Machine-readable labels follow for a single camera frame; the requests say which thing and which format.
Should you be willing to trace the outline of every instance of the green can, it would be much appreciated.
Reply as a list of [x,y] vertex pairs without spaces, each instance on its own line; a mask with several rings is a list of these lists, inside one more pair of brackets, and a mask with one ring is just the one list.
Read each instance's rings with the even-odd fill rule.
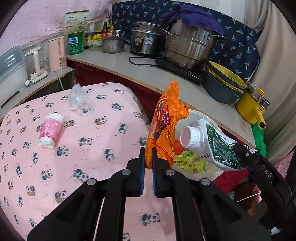
[[83,31],[68,34],[69,54],[79,54],[83,52]]

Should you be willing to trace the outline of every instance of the navy blue patterned fabric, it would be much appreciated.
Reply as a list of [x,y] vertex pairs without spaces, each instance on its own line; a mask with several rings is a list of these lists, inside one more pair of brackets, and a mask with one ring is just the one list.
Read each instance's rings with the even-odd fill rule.
[[217,42],[210,54],[210,60],[216,62],[247,81],[259,63],[259,54],[255,43],[260,33],[218,11],[199,5],[163,0],[138,0],[113,4],[112,21],[115,29],[130,44],[131,33],[136,21],[160,23],[160,16],[171,11],[178,4],[201,8],[212,15],[221,25],[228,41]]

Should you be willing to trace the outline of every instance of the yellow green package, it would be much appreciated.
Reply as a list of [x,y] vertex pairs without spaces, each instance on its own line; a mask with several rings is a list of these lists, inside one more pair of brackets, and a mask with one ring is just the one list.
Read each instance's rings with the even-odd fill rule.
[[182,155],[175,156],[174,164],[190,174],[206,172],[206,161],[190,151],[183,151]]

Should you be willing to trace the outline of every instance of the pink panda tablecloth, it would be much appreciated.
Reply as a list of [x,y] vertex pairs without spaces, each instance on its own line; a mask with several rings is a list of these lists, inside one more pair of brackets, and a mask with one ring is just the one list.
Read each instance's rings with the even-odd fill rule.
[[[88,178],[111,177],[146,144],[148,120],[127,87],[103,83],[83,89],[95,104],[89,115],[70,110],[66,90],[12,109],[0,126],[0,206],[25,240]],[[55,147],[45,148],[38,138],[51,112],[64,116],[64,126]],[[123,240],[175,239],[171,200],[156,199],[146,170],[143,197],[127,198]]]

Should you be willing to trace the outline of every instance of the kettle handle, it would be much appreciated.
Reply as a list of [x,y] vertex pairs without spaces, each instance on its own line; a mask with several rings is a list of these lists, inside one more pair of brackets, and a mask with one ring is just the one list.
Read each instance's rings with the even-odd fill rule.
[[172,36],[172,37],[173,37],[173,41],[175,41],[175,36],[172,35],[170,32],[164,30],[163,28],[160,28],[159,31],[162,32],[162,33],[165,35],[165,38],[166,38],[166,39],[167,39],[169,36]]
[[263,119],[262,111],[260,110],[260,108],[255,109],[255,117],[256,117],[259,128],[261,130],[264,130],[266,128],[266,123],[265,123],[265,120]]
[[36,74],[37,75],[42,74],[41,70],[40,70],[39,57],[38,57],[38,51],[37,50],[33,52],[33,59],[34,59]]
[[222,35],[215,35],[215,34],[211,34],[208,36],[208,39],[210,39],[211,37],[217,37],[216,41],[227,41],[228,39]]
[[59,44],[59,58],[64,58],[65,57],[65,51],[64,51],[64,37],[59,38],[57,40]]

